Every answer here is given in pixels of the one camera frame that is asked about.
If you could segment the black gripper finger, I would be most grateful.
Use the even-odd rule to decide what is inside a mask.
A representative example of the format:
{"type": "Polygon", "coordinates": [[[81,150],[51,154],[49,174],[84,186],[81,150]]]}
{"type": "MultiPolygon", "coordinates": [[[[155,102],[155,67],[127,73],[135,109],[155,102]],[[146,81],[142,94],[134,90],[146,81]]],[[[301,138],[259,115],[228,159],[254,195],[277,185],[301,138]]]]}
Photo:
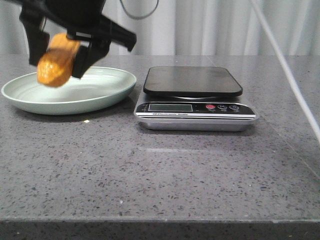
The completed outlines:
{"type": "Polygon", "coordinates": [[[81,79],[94,63],[108,54],[110,44],[110,40],[93,40],[88,46],[81,45],[73,62],[71,76],[81,79]]]}
{"type": "Polygon", "coordinates": [[[20,16],[29,48],[29,64],[37,66],[41,57],[46,53],[49,45],[50,35],[43,30],[45,17],[20,16]]]}

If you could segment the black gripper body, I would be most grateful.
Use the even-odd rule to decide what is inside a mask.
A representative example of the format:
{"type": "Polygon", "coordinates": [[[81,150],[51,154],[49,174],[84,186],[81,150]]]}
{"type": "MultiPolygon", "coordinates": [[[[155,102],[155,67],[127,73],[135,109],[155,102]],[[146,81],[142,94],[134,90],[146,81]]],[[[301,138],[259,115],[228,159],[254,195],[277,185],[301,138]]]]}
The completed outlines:
{"type": "Polygon", "coordinates": [[[19,4],[72,33],[110,40],[129,52],[137,42],[135,33],[102,14],[104,0],[20,0],[19,4]]]}

